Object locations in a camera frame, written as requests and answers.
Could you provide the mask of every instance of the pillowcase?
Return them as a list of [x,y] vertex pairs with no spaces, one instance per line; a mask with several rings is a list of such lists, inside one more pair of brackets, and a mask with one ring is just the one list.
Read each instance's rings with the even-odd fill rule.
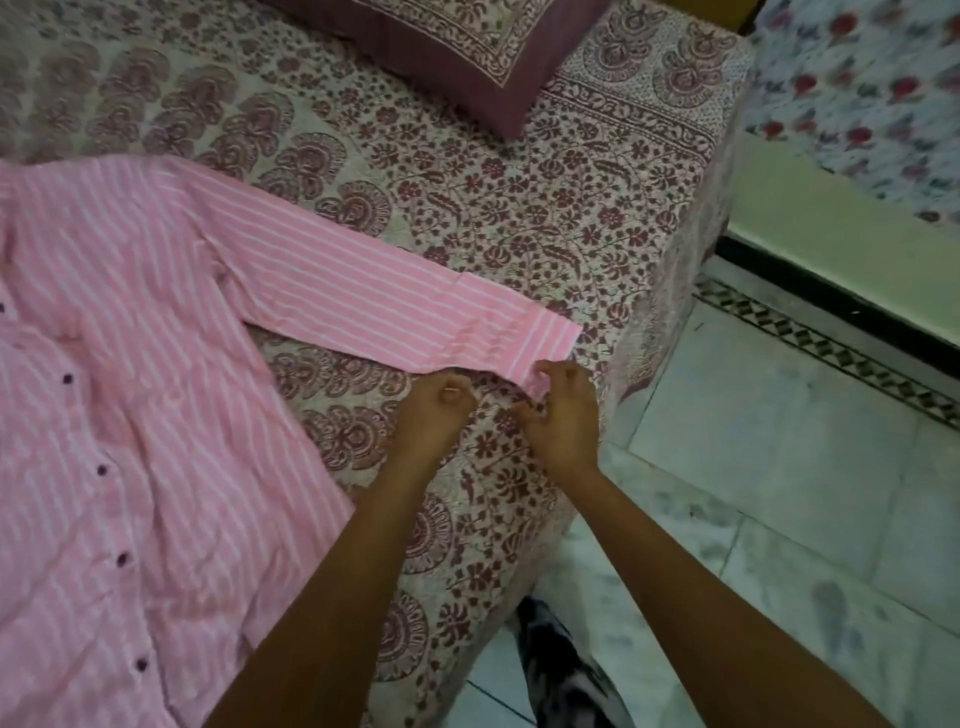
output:
[[351,38],[506,138],[611,0],[266,0]]

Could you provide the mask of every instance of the shirt cuff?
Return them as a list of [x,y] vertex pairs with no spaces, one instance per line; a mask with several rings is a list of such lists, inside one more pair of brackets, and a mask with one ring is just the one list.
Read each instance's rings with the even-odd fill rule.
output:
[[510,311],[510,323],[501,329],[498,342],[502,347],[496,346],[488,369],[515,382],[534,400],[542,398],[550,389],[550,379],[535,372],[533,365],[541,359],[567,359],[583,327],[498,283],[472,274],[461,276],[461,283],[488,294],[495,290],[497,309]]

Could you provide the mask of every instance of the marble floor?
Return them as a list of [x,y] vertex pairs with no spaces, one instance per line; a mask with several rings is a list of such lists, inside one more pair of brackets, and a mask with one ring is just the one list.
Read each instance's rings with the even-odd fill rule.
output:
[[[660,378],[618,410],[605,472],[894,724],[960,724],[960,382],[723,260],[705,274]],[[538,592],[638,728],[702,726],[582,520]],[[446,726],[532,718],[501,630]]]

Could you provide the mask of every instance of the forearm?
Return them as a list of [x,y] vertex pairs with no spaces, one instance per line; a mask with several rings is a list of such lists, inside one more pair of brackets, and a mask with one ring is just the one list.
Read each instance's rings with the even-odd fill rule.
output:
[[565,483],[708,725],[888,726],[599,472]]
[[206,728],[354,728],[414,519],[436,464],[391,458]]

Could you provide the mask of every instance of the shirt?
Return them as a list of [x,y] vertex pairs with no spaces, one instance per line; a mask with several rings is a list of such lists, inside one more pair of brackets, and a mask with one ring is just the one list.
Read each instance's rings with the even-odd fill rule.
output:
[[580,330],[182,159],[0,162],[0,725],[201,725],[340,533],[243,322],[535,394]]

